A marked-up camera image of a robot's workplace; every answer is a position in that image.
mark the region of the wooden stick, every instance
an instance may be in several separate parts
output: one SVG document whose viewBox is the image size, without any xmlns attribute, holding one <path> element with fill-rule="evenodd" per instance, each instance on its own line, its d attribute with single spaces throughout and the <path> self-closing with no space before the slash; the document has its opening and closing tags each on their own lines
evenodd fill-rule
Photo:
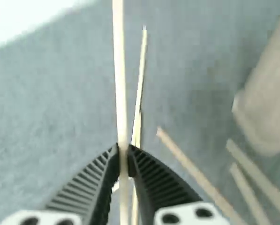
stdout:
<svg viewBox="0 0 280 225">
<path fill-rule="evenodd" d="M 255 218 L 258 225 L 271 225 L 263 207 L 258 202 L 253 189 L 249 186 L 243 173 L 239 169 L 236 163 L 233 163 L 230 167 L 230 173 L 232 174 L 236 185 L 238 186 L 241 194 L 244 197 L 253 217 Z"/>
<path fill-rule="evenodd" d="M 125 56 L 123 0 L 113 0 L 113 39 L 116 91 L 117 133 L 120 157 L 120 224 L 128 225 L 127 109 L 125 88 Z"/>
<path fill-rule="evenodd" d="M 141 124 L 142 124 L 142 113 L 140 111 L 138 115 L 137 121 L 137 129 L 136 129 L 136 147 L 141 148 Z"/>
<path fill-rule="evenodd" d="M 140 53 L 140 66 L 139 66 L 139 78 L 138 78 L 138 88 L 136 91 L 136 106 L 135 106 L 135 116 L 134 116 L 134 125 L 132 129 L 132 138 L 131 144 L 135 145 L 135 135 L 136 135 L 136 117 L 140 113 L 142 92 L 143 92 L 143 81 L 144 81 L 144 71 L 145 71 L 145 56 L 146 56 L 146 47 L 147 47 L 147 29 L 143 27 L 142 34 L 142 44 L 141 44 L 141 53 Z"/>
<path fill-rule="evenodd" d="M 146 47 L 147 47 L 147 29 L 143 27 L 142 34 L 142 44 L 141 44 L 141 53 L 140 53 L 140 65 L 139 65 L 139 78 L 138 78 L 138 88 L 136 91 L 136 106 L 135 106 L 135 116 L 134 124 L 132 129 L 131 144 L 137 148 L 141 147 L 141 100 L 143 92 L 143 81 L 144 81 L 144 71 L 145 71 L 145 56 L 146 56 Z M 132 194 L 132 214 L 131 214 L 131 224 L 138 225 L 139 215 L 138 215 L 138 198 L 136 195 L 136 188 L 133 189 Z"/>
<path fill-rule="evenodd" d="M 204 174 L 195 166 L 195 164 L 188 159 L 182 150 L 173 142 L 169 135 L 158 127 L 157 136 L 175 155 L 182 166 L 188 170 L 193 176 L 198 185 L 212 198 L 214 203 L 222 210 L 222 212 L 230 218 L 230 220 L 237 225 L 246 225 L 246 222 L 234 210 L 229 202 L 220 194 L 220 192 L 211 184 L 211 182 L 204 176 Z"/>
<path fill-rule="evenodd" d="M 233 140 L 228 139 L 226 149 L 238 161 L 246 173 L 254 180 L 276 209 L 280 211 L 280 190 L 268 180 L 257 165 L 255 165 L 254 162 L 252 162 L 246 154 L 242 152 Z"/>
</svg>

